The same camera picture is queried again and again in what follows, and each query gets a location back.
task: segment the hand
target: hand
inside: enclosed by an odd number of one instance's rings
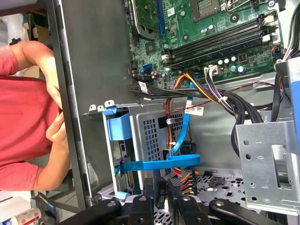
[[[60,149],[68,150],[68,141],[66,126],[64,122],[64,115],[60,113],[46,131],[46,137],[53,142],[53,144],[60,146]]]
[[[62,109],[61,98],[60,98],[60,88],[58,85],[54,57],[50,57],[47,60],[42,61],[41,64],[39,65],[39,67],[41,68],[42,72],[44,73],[44,75],[46,77],[47,91],[48,91],[49,95],[53,98],[53,100],[56,102],[56,104],[59,106],[59,108]]]

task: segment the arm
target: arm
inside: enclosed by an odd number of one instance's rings
[[[38,41],[23,41],[12,45],[11,49],[18,61],[19,70],[34,65],[40,67],[50,96],[62,108],[53,51]]]
[[[65,178],[70,167],[67,134],[61,113],[48,128],[46,137],[53,142],[50,158],[45,168],[39,168],[33,190],[56,189]]]
[[[55,67],[54,54],[46,45],[38,41],[23,41],[12,45],[11,49],[17,58],[19,70],[29,68],[31,66],[40,66],[48,61]]]

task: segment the sticker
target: sticker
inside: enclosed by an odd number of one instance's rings
[[[168,17],[174,15],[175,14],[175,8],[173,7],[173,8],[168,9],[167,13],[168,13]]]
[[[140,87],[141,87],[141,91],[142,91],[143,93],[145,93],[145,94],[148,94],[148,89],[147,89],[146,83],[140,82],[140,81],[139,81],[139,84],[140,84]]]
[[[186,108],[193,107],[192,101],[188,100],[186,104]],[[193,108],[189,108],[185,110],[185,113],[195,115],[195,116],[203,116],[204,107],[195,106]]]

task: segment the cable bundle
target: cable bundle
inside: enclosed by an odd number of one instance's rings
[[[184,79],[189,79],[195,85],[196,89],[195,88],[177,89],[180,87],[180,85]],[[238,144],[237,144],[235,126],[244,124],[246,113],[247,113],[248,117],[251,119],[252,123],[263,123],[263,119],[262,119],[261,115],[259,114],[259,112],[257,111],[258,109],[265,109],[265,110],[272,109],[271,121],[276,121],[278,112],[279,112],[280,102],[282,101],[284,94],[287,96],[287,94],[284,92],[283,79],[278,75],[277,75],[277,78],[275,79],[275,85],[266,83],[266,82],[253,82],[253,83],[235,88],[231,91],[217,89],[209,76],[206,77],[206,82],[208,83],[207,88],[203,87],[193,75],[184,73],[183,75],[181,75],[178,78],[178,80],[174,86],[175,89],[173,89],[173,90],[164,90],[161,88],[154,87],[152,85],[147,85],[148,93],[146,94],[146,93],[141,93],[140,87],[138,85],[136,85],[134,88],[131,89],[131,92],[140,97],[167,98],[168,100],[166,102],[166,113],[169,118],[171,117],[171,115],[170,115],[170,113],[171,113],[171,98],[180,98],[180,97],[208,98],[210,101],[223,106],[224,109],[228,113],[230,113],[232,116],[234,116],[236,119],[236,122],[234,124],[232,133],[231,133],[231,143],[232,143],[232,147],[233,147],[235,153],[238,156],[239,156],[239,148],[238,148]],[[265,104],[265,105],[252,106],[249,102],[245,101],[242,97],[233,93],[234,90],[238,90],[240,88],[244,88],[244,87],[253,85],[254,83],[260,83],[260,84],[274,86],[273,102]],[[168,134],[169,134],[168,141],[169,141],[169,143],[171,143],[171,142],[173,142],[171,127],[168,128]],[[174,171],[177,173],[180,173],[179,169],[178,169],[178,171],[176,171],[176,169],[173,169],[173,172]]]
[[[289,56],[297,57],[300,54],[299,50],[299,36],[300,36],[300,1],[294,10],[291,19],[291,26],[290,26],[290,36],[289,36],[289,45],[286,49],[285,56],[283,57],[283,61],[286,61]]]

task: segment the black ram slot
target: black ram slot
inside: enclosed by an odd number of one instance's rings
[[[171,69],[181,69],[181,68],[188,68],[191,66],[194,66],[200,62],[203,61],[209,61],[212,59],[217,59],[220,57],[223,57],[225,55],[229,55],[229,54],[233,54],[233,53],[238,53],[238,52],[242,52],[246,49],[255,47],[255,46],[259,46],[263,44],[263,38],[262,37],[255,37],[252,38],[250,40],[247,40],[245,42],[241,42],[235,45],[231,45],[228,47],[224,47],[220,50],[214,51],[214,52],[210,52],[207,54],[203,54],[197,57],[194,57],[192,59],[188,59],[188,60],[184,60],[184,61],[180,61],[171,65],[166,65],[166,67],[171,68]]]
[[[243,32],[247,29],[253,29],[253,28],[257,28],[259,26],[259,24],[251,24],[251,26],[247,26],[247,27],[243,27],[242,29],[234,29],[234,30],[231,30],[230,32],[225,32],[225,33],[222,33],[222,34],[217,34],[217,35],[214,35],[213,37],[212,36],[209,36],[208,38],[203,38],[203,39],[200,39],[198,41],[194,41],[191,43],[191,45],[184,45],[182,47],[179,47],[180,49],[176,48],[176,49],[173,49],[173,54],[174,55],[177,55],[177,54],[181,54],[182,52],[186,52],[188,51],[189,49],[192,49],[194,47],[197,47],[198,45],[205,45],[206,43],[212,41],[212,40],[218,40],[218,39],[222,39],[224,37],[227,37],[228,35],[233,35],[233,34],[236,34],[236,33],[239,33],[239,32]]]
[[[192,43],[189,43],[189,44],[183,45],[181,47],[175,48],[175,49],[173,49],[173,52],[176,53],[177,51],[179,52],[182,49],[188,48],[188,47],[193,46],[193,45],[197,45],[200,42],[205,42],[206,40],[209,40],[209,39],[212,39],[212,38],[218,38],[220,36],[227,35],[227,34],[232,33],[232,32],[237,32],[241,29],[245,29],[245,28],[248,28],[248,27],[251,27],[251,26],[254,26],[254,25],[262,24],[263,20],[266,17],[268,17],[269,15],[273,15],[275,18],[277,18],[277,12],[276,11],[273,11],[273,12],[271,12],[269,14],[266,14],[266,15],[260,14],[256,19],[253,19],[253,20],[245,22],[243,24],[234,26],[232,28],[229,28],[229,29],[224,30],[222,32],[219,32],[217,34],[213,34],[213,35],[210,35],[208,37],[202,38],[198,41],[194,41]]]
[[[210,52],[218,50],[218,49],[223,49],[223,48],[226,48],[228,46],[232,46],[232,45],[238,44],[240,42],[247,41],[248,39],[252,39],[254,37],[259,37],[259,36],[262,37],[264,35],[274,33],[275,31],[276,31],[275,26],[274,27],[267,27],[264,30],[260,31],[259,33],[250,32],[248,35],[242,35],[239,38],[231,38],[227,41],[212,43],[211,45],[206,45],[202,48],[197,48],[194,51],[187,52],[186,54],[183,54],[183,55],[180,55],[180,56],[174,55],[173,59],[171,60],[171,63],[173,64],[173,63],[176,63],[176,62],[179,62],[179,61],[192,59],[196,56],[204,55],[206,53],[210,53]]]
[[[186,51],[182,51],[181,53],[176,53],[174,54],[174,57],[175,59],[177,58],[180,58],[180,57],[184,57],[186,55],[190,55],[191,57],[193,57],[193,54],[194,53],[199,53],[200,51],[203,51],[205,49],[209,49],[209,48],[212,48],[212,47],[215,47],[217,48],[218,45],[222,44],[222,43],[225,43],[225,42],[230,42],[230,41],[233,41],[235,39],[238,39],[240,37],[247,37],[249,36],[250,34],[253,34],[253,33],[257,33],[257,32],[261,32],[261,28],[254,28],[254,29],[251,29],[251,30],[242,30],[241,33],[237,32],[237,33],[233,33],[233,34],[230,34],[230,35],[227,35],[225,37],[220,37],[218,39],[212,39],[206,43],[199,43],[198,46],[194,46],[193,48],[188,48]]]

